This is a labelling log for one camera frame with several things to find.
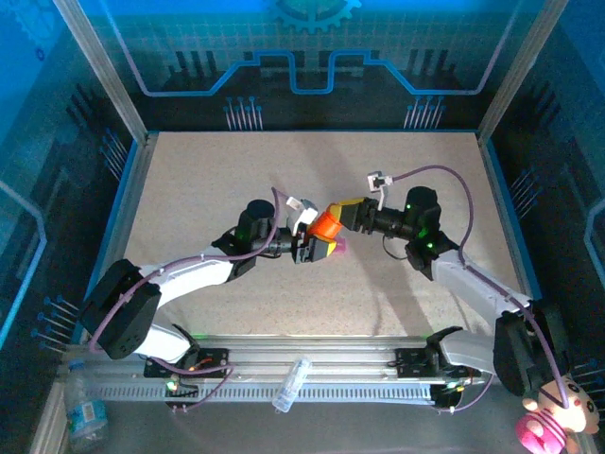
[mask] pink toy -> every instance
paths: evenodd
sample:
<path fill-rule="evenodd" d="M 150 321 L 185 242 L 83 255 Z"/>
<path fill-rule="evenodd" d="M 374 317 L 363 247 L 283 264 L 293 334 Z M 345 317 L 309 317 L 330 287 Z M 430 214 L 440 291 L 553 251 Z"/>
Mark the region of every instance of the pink toy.
<path fill-rule="evenodd" d="M 571 378 L 564 376 L 565 391 L 569 408 L 564 409 L 557 383 L 545 384 L 538 394 L 538 401 L 523 399 L 523 406 L 529 410 L 516 426 L 521 444 L 533 454 L 559 454 L 567 448 L 569 454 L 576 454 L 579 448 L 568 433 L 598 432 L 598 410 L 588 394 Z"/>

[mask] plastic water bottle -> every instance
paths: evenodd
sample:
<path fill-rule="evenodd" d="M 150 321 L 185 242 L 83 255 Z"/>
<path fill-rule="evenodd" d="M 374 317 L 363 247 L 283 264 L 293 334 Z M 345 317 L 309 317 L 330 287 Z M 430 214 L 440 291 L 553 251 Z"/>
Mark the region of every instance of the plastic water bottle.
<path fill-rule="evenodd" d="M 69 422 L 69 443 L 75 454 L 92 451 L 107 440 L 108 425 L 105 404 L 87 396 L 91 380 L 84 361 L 69 361 L 65 383 L 65 408 Z"/>

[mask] speckled surface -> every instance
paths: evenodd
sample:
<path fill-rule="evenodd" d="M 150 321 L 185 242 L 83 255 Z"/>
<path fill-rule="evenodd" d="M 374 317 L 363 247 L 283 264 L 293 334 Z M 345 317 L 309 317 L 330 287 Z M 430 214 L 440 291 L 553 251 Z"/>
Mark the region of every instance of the speckled surface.
<path fill-rule="evenodd" d="M 275 185 L 324 209 L 331 201 L 369 195 L 367 173 L 398 175 L 441 164 L 467 180 L 475 228 L 466 253 L 518 289 L 475 136 L 417 132 L 163 132 L 151 162 L 126 257 L 143 265 L 205 249 L 237 223 L 246 204 L 271 200 Z M 407 190 L 438 191 L 441 226 L 459 242 L 466 198 L 448 174 L 431 171 L 390 189 L 402 207 Z M 382 250 L 381 236 L 346 232 L 348 251 L 316 264 L 289 257 L 260 260 L 228 285 L 204 288 L 165 306 L 195 334 L 426 335 L 453 324 L 489 328 L 447 289 Z M 389 248 L 402 253 L 404 243 Z"/>

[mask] orange object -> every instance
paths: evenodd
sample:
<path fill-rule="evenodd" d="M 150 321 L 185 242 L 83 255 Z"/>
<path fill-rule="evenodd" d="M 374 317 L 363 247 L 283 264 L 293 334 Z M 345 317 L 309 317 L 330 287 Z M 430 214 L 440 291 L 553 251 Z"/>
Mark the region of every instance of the orange object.
<path fill-rule="evenodd" d="M 329 212 L 329 209 L 330 207 L 328 207 L 327 211 L 321 213 L 318 220 L 311 224 L 308 232 L 309 235 L 325 236 L 329 239 L 334 239 L 338 235 L 342 224 Z"/>

